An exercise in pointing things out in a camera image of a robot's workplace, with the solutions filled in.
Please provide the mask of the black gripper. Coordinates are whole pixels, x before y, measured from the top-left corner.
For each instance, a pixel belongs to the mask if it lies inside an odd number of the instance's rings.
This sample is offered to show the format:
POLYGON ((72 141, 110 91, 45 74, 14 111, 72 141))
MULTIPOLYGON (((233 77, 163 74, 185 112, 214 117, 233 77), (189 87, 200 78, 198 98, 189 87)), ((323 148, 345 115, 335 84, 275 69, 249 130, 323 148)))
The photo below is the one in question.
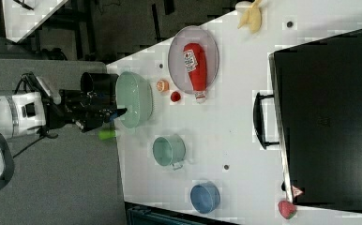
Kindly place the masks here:
POLYGON ((81 132, 88 132, 112 122, 128 111, 127 108, 117 109, 114 97, 110 95, 64 89, 59 91, 59 95, 59 104, 47 106, 46 126, 49 129, 74 124, 81 132))

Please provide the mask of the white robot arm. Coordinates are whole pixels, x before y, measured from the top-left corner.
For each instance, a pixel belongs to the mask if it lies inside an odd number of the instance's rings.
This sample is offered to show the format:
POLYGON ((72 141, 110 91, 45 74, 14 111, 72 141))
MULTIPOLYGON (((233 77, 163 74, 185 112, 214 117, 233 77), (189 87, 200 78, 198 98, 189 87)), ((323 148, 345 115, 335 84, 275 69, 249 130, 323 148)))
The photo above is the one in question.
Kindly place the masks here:
POLYGON ((40 92, 0 96, 0 136, 7 140, 67 124, 76 124, 82 132, 87 132, 128 111, 117 108, 106 98, 95 101, 95 96, 81 91, 65 91, 62 95, 65 101, 59 104, 40 92))

